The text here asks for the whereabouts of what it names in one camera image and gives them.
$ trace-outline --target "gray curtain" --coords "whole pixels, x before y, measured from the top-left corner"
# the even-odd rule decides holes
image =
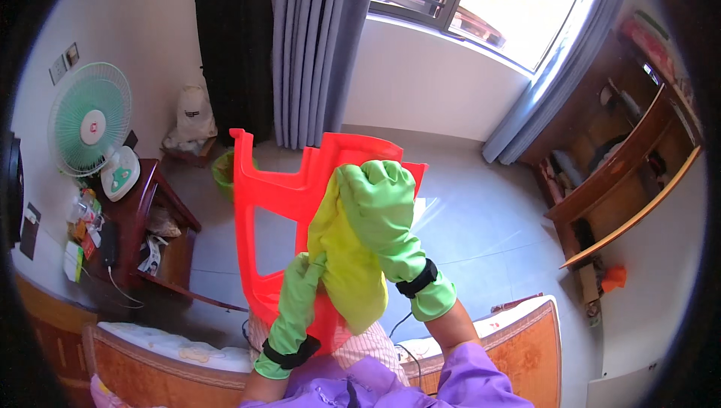
[[[558,113],[596,58],[623,0],[576,0],[541,69],[483,147],[483,157],[515,162]]]
[[[273,0],[273,107],[279,146],[338,132],[371,0]]]

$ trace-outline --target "power cord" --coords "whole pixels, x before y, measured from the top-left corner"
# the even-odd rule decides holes
[[[391,330],[391,334],[388,335],[389,339],[391,338],[391,336],[393,336],[393,333],[396,332],[396,328],[398,328],[401,323],[406,322],[408,320],[408,318],[411,316],[411,314],[413,314],[412,311],[410,313],[408,313],[403,319],[401,319],[400,322],[395,324],[395,326]],[[408,356],[410,356],[410,358],[413,358],[413,360],[415,361],[415,365],[418,366],[418,387],[422,391],[423,390],[423,375],[421,375],[421,372],[420,372],[420,362],[418,362],[418,360],[410,352],[410,350],[407,349],[406,347],[404,347],[402,344],[395,344],[395,345],[397,345],[397,346],[401,347],[403,350],[405,350],[406,353],[408,354]],[[436,396],[437,394],[438,394],[437,392],[432,392],[432,393],[428,394],[428,396]]]
[[[415,361],[415,365],[418,366],[418,387],[422,391],[423,390],[423,375],[420,372],[420,363],[418,362],[417,359],[415,359],[415,356],[413,356],[413,354],[410,352],[410,350],[407,349],[403,344],[396,344],[396,345],[398,347],[402,348],[403,350],[405,350],[406,353],[408,354],[408,356],[410,356],[410,358],[413,358],[413,360]]]
[[[243,337],[248,342],[248,345],[250,346],[251,349],[254,349],[256,352],[261,353],[260,350],[253,347],[253,344],[250,342],[250,338],[248,338],[248,333],[245,331],[245,324],[248,323],[248,320],[249,319],[245,319],[245,322],[243,322],[242,326],[240,327],[240,329],[243,331]]]
[[[395,326],[393,327],[393,329],[391,330],[391,334],[388,335],[388,338],[389,338],[389,339],[390,339],[391,337],[393,337],[393,333],[396,332],[396,328],[398,328],[401,323],[406,322],[406,321],[408,320],[408,318],[411,316],[411,314],[413,314],[413,311],[411,311],[410,313],[408,313],[407,316],[405,316],[403,319],[401,319],[401,322],[396,323],[396,325],[395,325]]]
[[[137,304],[140,304],[140,306],[121,305],[123,308],[140,309],[145,306],[145,304],[143,302],[141,302],[140,300],[136,300],[135,298],[132,298],[130,295],[122,292],[121,288],[119,288],[118,285],[115,284],[115,280],[113,279],[113,270],[110,268],[110,266],[107,266],[107,274],[108,274],[108,276],[110,276],[110,281],[112,282],[113,286],[115,286],[115,289],[117,289],[119,293],[124,295],[125,298],[127,298],[128,300],[131,300],[131,301],[136,302]]]
[[[72,264],[77,264],[77,261],[76,261],[76,260],[71,259],[71,258],[68,258],[67,256],[65,256],[64,259],[66,259],[68,262],[70,262],[70,263],[72,263]],[[85,274],[88,276],[88,278],[90,279],[90,281],[93,281],[93,283],[98,283],[98,282],[100,281],[100,280],[98,280],[96,277],[94,277],[93,275],[90,275],[90,273],[87,271],[87,269],[85,268],[85,266],[81,265],[81,266],[80,266],[80,270],[82,270],[83,272],[85,272]],[[114,304],[122,307],[122,308],[130,308],[130,309],[140,309],[140,308],[142,308],[143,306],[145,306],[144,304],[141,305],[141,306],[121,305],[121,304],[119,304],[117,301],[114,301],[114,300],[113,300],[112,302],[113,302]]]

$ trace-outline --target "orange cloth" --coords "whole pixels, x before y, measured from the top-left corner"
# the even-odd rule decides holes
[[[605,293],[611,292],[617,287],[626,286],[626,268],[623,266],[613,266],[606,270],[600,286]]]

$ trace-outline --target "hand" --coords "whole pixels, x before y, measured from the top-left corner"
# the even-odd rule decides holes
[[[308,262],[307,253],[300,253],[285,269],[281,299],[278,301],[279,314],[268,334],[268,344],[276,352],[293,355],[306,340],[306,330],[315,317],[316,290],[318,281],[325,272],[326,261],[325,253],[319,254],[312,263]],[[290,370],[282,369],[264,352],[255,361],[255,370],[273,380],[281,380],[291,375]]]
[[[362,166],[346,164],[335,170],[340,201],[356,236],[378,255],[393,283],[411,282],[426,265],[420,240],[410,233],[413,222],[415,180],[392,160],[369,160]],[[421,322],[446,313],[456,301],[456,288],[438,270],[436,281],[411,300]]]

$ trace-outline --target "red plastic chair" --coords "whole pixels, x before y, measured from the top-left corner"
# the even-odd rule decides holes
[[[325,133],[320,149],[303,149],[299,172],[287,174],[260,171],[253,166],[253,134],[231,129],[230,135],[235,138],[235,229],[243,294],[253,313],[271,325],[278,317],[283,272],[258,275],[255,266],[254,208],[263,207],[297,222],[296,254],[307,251],[308,225],[318,211],[335,168],[344,163],[361,165],[374,159],[401,162],[403,149],[391,142],[363,135]],[[415,178],[416,196],[428,164],[402,163],[402,166]],[[315,321],[307,333],[320,340],[319,355],[329,354],[343,345],[350,337],[350,332],[345,327],[343,317],[323,293],[319,293],[316,298],[315,314]]]

